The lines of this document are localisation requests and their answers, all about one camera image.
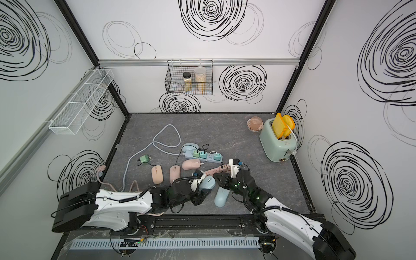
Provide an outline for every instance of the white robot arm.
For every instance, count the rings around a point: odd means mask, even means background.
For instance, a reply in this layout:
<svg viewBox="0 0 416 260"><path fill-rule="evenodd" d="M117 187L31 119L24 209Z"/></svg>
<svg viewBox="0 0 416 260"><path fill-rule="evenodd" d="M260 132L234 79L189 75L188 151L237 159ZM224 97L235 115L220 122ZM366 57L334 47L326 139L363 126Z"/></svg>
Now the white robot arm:
<svg viewBox="0 0 416 260"><path fill-rule="evenodd" d="M230 165L235 168L234 178L229 173L215 173L213 177L219 186L243 196L259 233L279 234L313 259L355 258L354 250L335 225L322 224L284 206L255 185L250 171L244 170L238 159ZM190 181L203 177L205 174L196 170L194 176L177 179L171 186L149 187L140 193L111 192L99 189L98 183L85 184L61 196L52 231L67 232L81 226L127 230L140 215L158 215L187 201L199 205L211 190L203 188L203 181L194 182L197 187L191 188Z"/></svg>

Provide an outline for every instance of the pink computer mouse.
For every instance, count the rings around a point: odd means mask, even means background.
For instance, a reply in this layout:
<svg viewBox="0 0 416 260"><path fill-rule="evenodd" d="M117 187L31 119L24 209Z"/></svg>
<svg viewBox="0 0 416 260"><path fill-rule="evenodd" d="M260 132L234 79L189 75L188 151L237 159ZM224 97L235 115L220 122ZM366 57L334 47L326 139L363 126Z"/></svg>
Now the pink computer mouse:
<svg viewBox="0 0 416 260"><path fill-rule="evenodd" d="M179 165L174 165L169 171L169 182L172 184L174 180L181 176L181 168Z"/></svg>
<svg viewBox="0 0 416 260"><path fill-rule="evenodd" d="M192 170L198 169L201 166L201 161L199 159L189 159L182 163L182 169Z"/></svg>

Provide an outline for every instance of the black wire basket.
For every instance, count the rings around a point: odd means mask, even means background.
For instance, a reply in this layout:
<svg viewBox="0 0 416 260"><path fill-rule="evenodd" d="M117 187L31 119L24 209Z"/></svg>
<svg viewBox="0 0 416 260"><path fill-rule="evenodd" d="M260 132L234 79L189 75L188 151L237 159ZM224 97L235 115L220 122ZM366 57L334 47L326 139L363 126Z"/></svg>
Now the black wire basket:
<svg viewBox="0 0 416 260"><path fill-rule="evenodd" d="M206 69L206 82L197 82L195 79L194 69L197 66L187 66L187 64L197 64ZM168 72L165 78L166 92L183 92L192 95L212 95L213 76L212 76L213 61L210 59L178 59L168 60ZM189 72L191 74L192 82L185 82L183 73Z"/></svg>

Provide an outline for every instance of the green power adapter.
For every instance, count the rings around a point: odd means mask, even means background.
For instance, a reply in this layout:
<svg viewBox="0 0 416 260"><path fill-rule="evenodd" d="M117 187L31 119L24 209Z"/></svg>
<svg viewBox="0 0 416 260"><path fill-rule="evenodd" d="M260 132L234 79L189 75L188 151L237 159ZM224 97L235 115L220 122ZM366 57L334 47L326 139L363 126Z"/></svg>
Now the green power adapter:
<svg viewBox="0 0 416 260"><path fill-rule="evenodd" d="M147 154L140 157L141 163L148 163L148 162L150 162L150 159L152 159L152 158Z"/></svg>

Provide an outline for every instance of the black swirl pattern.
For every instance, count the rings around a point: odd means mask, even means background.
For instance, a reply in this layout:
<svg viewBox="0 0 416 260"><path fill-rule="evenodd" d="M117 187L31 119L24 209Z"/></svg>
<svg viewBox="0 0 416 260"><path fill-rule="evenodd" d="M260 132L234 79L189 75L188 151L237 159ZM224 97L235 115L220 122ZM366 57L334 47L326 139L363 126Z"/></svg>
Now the black swirl pattern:
<svg viewBox="0 0 416 260"><path fill-rule="evenodd" d="M115 30L124 30L123 39L114 35ZM135 27L125 21L111 21L104 25L102 38L107 48L117 56L126 59L155 59L156 49L147 42L142 42Z"/></svg>
<svg viewBox="0 0 416 260"><path fill-rule="evenodd" d="M26 1L0 0L0 79L37 79L49 64L45 27Z"/></svg>
<svg viewBox="0 0 416 260"><path fill-rule="evenodd" d="M103 136L105 132L105 120L96 120L94 118L87 118L82 124L81 130L84 137L91 142L97 141Z"/></svg>
<svg viewBox="0 0 416 260"><path fill-rule="evenodd" d="M169 92L160 97L159 108L162 113L199 113L201 104L194 95Z"/></svg>
<svg viewBox="0 0 416 260"><path fill-rule="evenodd" d="M244 19L238 29L226 35L225 38L231 44L243 46L254 41L263 31L263 27L263 12L256 5L248 3L245 8Z"/></svg>
<svg viewBox="0 0 416 260"><path fill-rule="evenodd" d="M349 141L331 145L321 177L332 207L354 227L372 229L389 218L393 190L384 169L362 146Z"/></svg>
<svg viewBox="0 0 416 260"><path fill-rule="evenodd" d="M221 93L230 100L256 104L266 88L267 73L263 66L228 66L220 75Z"/></svg>
<svg viewBox="0 0 416 260"><path fill-rule="evenodd" d="M402 0L383 16L361 50L357 74L372 99L416 106L416 1Z"/></svg>
<svg viewBox="0 0 416 260"><path fill-rule="evenodd" d="M74 157L65 154L56 156L48 165L47 176L57 183L56 196L59 197L86 183L95 182L97 168L104 165L104 159L91 150L84 150Z"/></svg>
<svg viewBox="0 0 416 260"><path fill-rule="evenodd" d="M116 92L119 94L121 100L124 103L126 103L126 98L120 94L120 87L114 80L113 86ZM104 93L100 91L100 89L98 89L96 92L93 93L92 98L94 100L98 99L98 102L96 106L92 108L90 116L98 121L107 120L114 113L114 110L118 108L116 101L114 100L113 96L111 95L108 89L104 91Z"/></svg>
<svg viewBox="0 0 416 260"><path fill-rule="evenodd" d="M322 172L322 158L324 156L325 151L330 148L331 143L325 136L322 135L314 135L309 139L308 142L308 158L312 168L321 174L326 174L326 172Z"/></svg>
<svg viewBox="0 0 416 260"><path fill-rule="evenodd" d="M178 0L186 29L204 41L230 35L244 18L247 0Z"/></svg>
<svg viewBox="0 0 416 260"><path fill-rule="evenodd" d="M290 38L289 44L287 45L287 50L290 55L293 57L300 57L302 55L305 44L309 38L309 35L312 32L313 27L315 26L316 21L308 22L302 25ZM325 23L321 33L314 44L314 48L309 54L307 67L309 70L315 70L322 61L322 49L321 46L324 43L325 35L327 34L327 24Z"/></svg>
<svg viewBox="0 0 416 260"><path fill-rule="evenodd" d="M297 139L297 150L302 146L303 138L305 137L305 124L303 119L306 116L307 110L308 106L306 105L306 101L304 99L299 99L296 105L290 105L283 111L283 115L292 117L295 122L293 133Z"/></svg>
<svg viewBox="0 0 416 260"><path fill-rule="evenodd" d="M49 61L61 64L67 62L72 56L72 40L66 27L53 15L45 12L36 12L37 17L46 28L50 38L50 57ZM46 55L46 50L43 49L43 55Z"/></svg>

